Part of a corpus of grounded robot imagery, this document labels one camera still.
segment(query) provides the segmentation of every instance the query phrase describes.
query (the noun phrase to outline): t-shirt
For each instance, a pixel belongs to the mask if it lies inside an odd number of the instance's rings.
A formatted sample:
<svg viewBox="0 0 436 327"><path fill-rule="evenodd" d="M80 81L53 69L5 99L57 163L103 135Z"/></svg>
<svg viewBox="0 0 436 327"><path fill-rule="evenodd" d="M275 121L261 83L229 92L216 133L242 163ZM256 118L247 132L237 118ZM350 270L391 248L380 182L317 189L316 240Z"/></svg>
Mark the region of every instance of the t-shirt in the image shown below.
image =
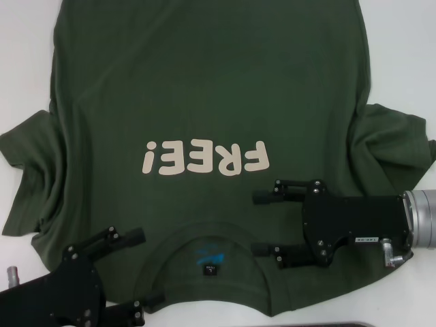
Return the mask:
<svg viewBox="0 0 436 327"><path fill-rule="evenodd" d="M141 227L146 243L97 269L108 300L163 290L157 309L276 315L368 285L388 273L379 247L281 270L250 246L304 243L301 204L251 201L277 178L397 194L434 162L425 120L367 105L369 72L357 1L64 0L50 110L0 138L24 169L3 234L37 232L52 270L67 245Z"/></svg>

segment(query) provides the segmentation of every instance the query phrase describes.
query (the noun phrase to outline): shirt label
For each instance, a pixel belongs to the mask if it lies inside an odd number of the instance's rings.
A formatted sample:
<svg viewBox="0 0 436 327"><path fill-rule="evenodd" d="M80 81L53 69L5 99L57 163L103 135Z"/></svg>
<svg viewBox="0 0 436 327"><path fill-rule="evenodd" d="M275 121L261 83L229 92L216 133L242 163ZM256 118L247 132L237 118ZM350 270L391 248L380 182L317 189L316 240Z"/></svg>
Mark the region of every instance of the shirt label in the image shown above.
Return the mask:
<svg viewBox="0 0 436 327"><path fill-rule="evenodd" d="M204 270L203 270L203 275L204 276L217 276L217 266L214 266L212 264L205 264L204 265Z"/></svg>

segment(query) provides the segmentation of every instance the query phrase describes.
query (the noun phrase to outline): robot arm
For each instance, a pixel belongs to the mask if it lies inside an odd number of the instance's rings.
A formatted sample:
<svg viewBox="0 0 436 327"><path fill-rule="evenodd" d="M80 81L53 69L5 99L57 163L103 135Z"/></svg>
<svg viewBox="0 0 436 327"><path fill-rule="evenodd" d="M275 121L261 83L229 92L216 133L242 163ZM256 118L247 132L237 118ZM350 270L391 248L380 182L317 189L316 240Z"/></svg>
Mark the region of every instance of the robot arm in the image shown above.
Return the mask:
<svg viewBox="0 0 436 327"><path fill-rule="evenodd" d="M39 279L19 285L16 268L10 267L10 288L0 292L0 326L143 326L144 307L162 302L163 295L106 307L102 281L93 265L114 251L143 242L141 229L121 236L110 227L83 243L66 247L59 267Z"/></svg>
<svg viewBox="0 0 436 327"><path fill-rule="evenodd" d="M436 247L436 192L340 198L324 181L276 180L272 192L257 191L255 204L302 202L303 245L253 244L254 255L274 255L280 268L329 266L343 245L380 244L384 264L394 268L413 256L412 247ZM405 255L393 256L393 249Z"/></svg>

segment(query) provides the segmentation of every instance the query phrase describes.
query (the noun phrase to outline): olive green shirt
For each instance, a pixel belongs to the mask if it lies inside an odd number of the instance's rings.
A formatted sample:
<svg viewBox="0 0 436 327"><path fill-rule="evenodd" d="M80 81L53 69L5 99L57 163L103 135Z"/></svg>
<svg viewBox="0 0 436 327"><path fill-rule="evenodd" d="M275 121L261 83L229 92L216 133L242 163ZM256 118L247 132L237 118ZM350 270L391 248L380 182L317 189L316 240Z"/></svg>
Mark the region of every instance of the olive green shirt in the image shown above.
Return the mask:
<svg viewBox="0 0 436 327"><path fill-rule="evenodd" d="M423 119L367 105L357 1L64 0L54 38L50 112L0 137L24 169L3 233L37 232L49 269L114 225L147 237L97 265L115 302L163 290L157 309L224 300L276 315L387 274L378 247L283 270L250 251L304 242L301 204L251 201L277 178L396 194L436 158Z"/></svg>

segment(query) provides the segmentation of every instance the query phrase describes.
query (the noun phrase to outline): label sticker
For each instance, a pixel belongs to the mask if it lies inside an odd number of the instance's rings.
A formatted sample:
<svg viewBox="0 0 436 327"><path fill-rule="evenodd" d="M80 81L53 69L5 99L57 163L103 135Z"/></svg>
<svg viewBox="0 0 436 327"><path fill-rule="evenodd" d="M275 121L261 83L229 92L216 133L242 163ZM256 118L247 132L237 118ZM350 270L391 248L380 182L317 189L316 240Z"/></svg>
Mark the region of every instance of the label sticker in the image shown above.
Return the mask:
<svg viewBox="0 0 436 327"><path fill-rule="evenodd" d="M356 243L378 243L378 237L356 237Z"/></svg>
<svg viewBox="0 0 436 327"><path fill-rule="evenodd" d="M205 264L203 275L204 276L217 276L217 266L214 266L212 264Z"/></svg>

